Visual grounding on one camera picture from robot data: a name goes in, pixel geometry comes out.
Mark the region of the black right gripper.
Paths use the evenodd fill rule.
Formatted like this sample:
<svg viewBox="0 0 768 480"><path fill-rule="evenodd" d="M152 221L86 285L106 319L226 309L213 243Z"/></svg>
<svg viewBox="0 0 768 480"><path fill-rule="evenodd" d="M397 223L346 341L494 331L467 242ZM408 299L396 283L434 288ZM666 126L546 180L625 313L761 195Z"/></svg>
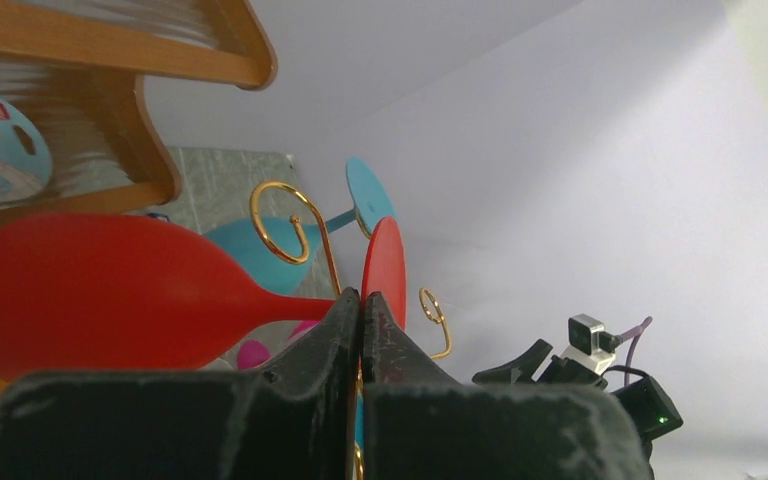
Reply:
<svg viewBox="0 0 768 480"><path fill-rule="evenodd" d="M517 358L484 371L477 372L472 377L476 385L490 384L533 384L533 375L552 352L553 346L545 340L538 339ZM588 369L579 362L552 355L546 369L540 374L537 383L545 384L576 384L605 390L608 381L601 375Z"/></svg>

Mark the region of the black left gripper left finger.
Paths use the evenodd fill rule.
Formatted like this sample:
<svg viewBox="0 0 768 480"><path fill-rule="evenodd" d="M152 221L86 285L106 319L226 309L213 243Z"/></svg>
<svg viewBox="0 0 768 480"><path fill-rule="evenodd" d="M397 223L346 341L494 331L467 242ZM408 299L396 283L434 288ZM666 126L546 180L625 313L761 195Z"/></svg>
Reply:
<svg viewBox="0 0 768 480"><path fill-rule="evenodd" d="M0 397L0 479L347 479L361 301L248 371L54 372Z"/></svg>

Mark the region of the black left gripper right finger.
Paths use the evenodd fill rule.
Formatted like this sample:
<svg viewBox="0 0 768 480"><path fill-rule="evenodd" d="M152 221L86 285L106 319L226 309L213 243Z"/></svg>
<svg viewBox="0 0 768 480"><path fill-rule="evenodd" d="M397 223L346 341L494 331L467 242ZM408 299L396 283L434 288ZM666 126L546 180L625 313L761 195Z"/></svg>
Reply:
<svg viewBox="0 0 768 480"><path fill-rule="evenodd" d="M395 323L384 296L363 313L368 479L650 479L618 400L571 384L464 385Z"/></svg>

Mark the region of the pink wine glass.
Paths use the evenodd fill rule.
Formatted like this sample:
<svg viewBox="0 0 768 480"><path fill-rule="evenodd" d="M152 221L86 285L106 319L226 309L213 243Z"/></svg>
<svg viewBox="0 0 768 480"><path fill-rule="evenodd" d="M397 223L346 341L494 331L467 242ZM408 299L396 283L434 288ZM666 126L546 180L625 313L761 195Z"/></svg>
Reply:
<svg viewBox="0 0 768 480"><path fill-rule="evenodd" d="M304 336L310 329L315 327L315 321L300 322L281 344L282 347L288 347L299 338ZM241 345L236 354L236 368L238 370L247 370L260 366L272 357L272 353L262 342L258 340L246 340Z"/></svg>

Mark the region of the red wine glass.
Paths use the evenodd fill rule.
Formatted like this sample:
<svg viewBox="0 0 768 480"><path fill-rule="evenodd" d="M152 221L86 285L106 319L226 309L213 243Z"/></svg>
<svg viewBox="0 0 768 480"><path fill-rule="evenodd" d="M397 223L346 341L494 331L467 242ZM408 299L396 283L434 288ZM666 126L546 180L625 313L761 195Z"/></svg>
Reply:
<svg viewBox="0 0 768 480"><path fill-rule="evenodd" d="M0 229L0 379L40 370L198 369L249 332L320 321L220 247L133 215L35 214Z"/></svg>

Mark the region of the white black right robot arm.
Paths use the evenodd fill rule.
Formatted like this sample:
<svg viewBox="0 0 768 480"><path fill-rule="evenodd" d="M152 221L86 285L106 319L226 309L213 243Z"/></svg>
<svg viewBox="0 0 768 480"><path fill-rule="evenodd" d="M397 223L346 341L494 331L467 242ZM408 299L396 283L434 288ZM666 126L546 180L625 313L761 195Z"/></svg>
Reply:
<svg viewBox="0 0 768 480"><path fill-rule="evenodd" d="M551 353L552 346L539 339L517 358L473 375L477 385L576 384L605 390L608 380L582 363ZM635 381L625 383L611 394L631 417L644 454L651 457L653 441L682 427L684 420L672 399L647 372L626 365L614 365L609 372L621 372Z"/></svg>

